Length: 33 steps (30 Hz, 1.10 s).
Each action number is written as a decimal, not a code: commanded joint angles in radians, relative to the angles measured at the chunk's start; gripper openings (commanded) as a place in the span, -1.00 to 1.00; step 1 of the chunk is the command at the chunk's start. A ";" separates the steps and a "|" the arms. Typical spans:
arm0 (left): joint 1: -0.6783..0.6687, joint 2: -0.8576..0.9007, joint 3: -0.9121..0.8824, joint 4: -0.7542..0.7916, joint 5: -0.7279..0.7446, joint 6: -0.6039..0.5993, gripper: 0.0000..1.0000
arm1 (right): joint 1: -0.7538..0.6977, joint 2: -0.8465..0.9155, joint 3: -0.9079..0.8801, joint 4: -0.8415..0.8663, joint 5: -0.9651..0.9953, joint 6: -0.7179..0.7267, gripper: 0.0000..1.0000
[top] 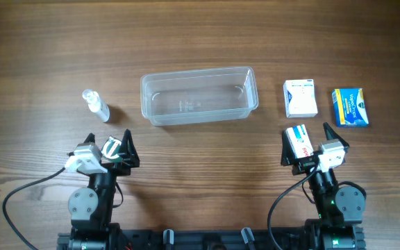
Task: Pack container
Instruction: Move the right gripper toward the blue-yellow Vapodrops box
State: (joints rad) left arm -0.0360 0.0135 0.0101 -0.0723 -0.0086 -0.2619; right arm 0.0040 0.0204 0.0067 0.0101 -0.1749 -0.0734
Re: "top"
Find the blue yellow VapoDrops box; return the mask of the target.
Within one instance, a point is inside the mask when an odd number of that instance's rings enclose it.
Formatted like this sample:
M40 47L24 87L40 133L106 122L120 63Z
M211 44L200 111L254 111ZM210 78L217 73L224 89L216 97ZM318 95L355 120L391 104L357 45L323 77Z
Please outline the blue yellow VapoDrops box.
M362 88L334 89L332 98L337 126L364 127L369 125Z

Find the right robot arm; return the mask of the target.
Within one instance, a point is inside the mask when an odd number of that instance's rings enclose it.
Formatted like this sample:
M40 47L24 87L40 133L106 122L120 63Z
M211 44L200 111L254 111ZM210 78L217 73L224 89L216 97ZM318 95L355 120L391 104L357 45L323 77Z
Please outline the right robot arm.
M275 228L276 248L282 249L353 249L366 248L363 221L366 191L351 181L336 180L334 169L345 163L349 144L328 123L323 123L326 141L319 149L298 156L293 142L303 142L304 128L282 132L281 164L291 166L293 175L303 174L312 193L308 196L317 209L317 219L307 219L299 228Z

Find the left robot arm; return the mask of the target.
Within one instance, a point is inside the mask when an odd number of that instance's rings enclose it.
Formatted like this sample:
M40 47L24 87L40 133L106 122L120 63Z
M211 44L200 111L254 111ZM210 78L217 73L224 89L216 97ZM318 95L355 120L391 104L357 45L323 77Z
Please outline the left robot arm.
M57 248L68 250L132 249L131 241L123 234L118 223L112 223L116 192L121 189L117 177L129 176L132 168L140 166L131 132L124 132L119 146L119 162L105 162L95 144L94 134L78 144L69 153L65 169L89 177L87 187L73 192L68 200L72 229L68 235L58 236Z

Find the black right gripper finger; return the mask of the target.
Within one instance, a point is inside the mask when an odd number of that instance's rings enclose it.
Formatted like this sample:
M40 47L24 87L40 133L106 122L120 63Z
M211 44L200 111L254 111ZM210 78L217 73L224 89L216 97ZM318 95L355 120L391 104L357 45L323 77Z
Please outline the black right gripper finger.
M331 128L328 122L323 123L323 128L327 140L339 140L344 148L349 148L349 144Z
M295 153L293 152L292 145L288 138L287 131L282 132L282 153L281 153L281 165L282 166L290 166L296 165L297 158Z

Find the white medicine box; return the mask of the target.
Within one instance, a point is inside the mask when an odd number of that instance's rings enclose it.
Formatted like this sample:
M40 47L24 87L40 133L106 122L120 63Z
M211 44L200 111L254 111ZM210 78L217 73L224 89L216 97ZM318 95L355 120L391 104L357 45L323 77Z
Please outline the white medicine box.
M314 80L286 80L283 91L287 118L314 117L318 113Z

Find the white red Panadol box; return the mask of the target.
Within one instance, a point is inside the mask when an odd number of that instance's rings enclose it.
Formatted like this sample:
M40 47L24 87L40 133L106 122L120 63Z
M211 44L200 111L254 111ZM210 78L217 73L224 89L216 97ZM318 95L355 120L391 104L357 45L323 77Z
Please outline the white red Panadol box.
M314 149L304 124L285 130L295 158L312 156Z

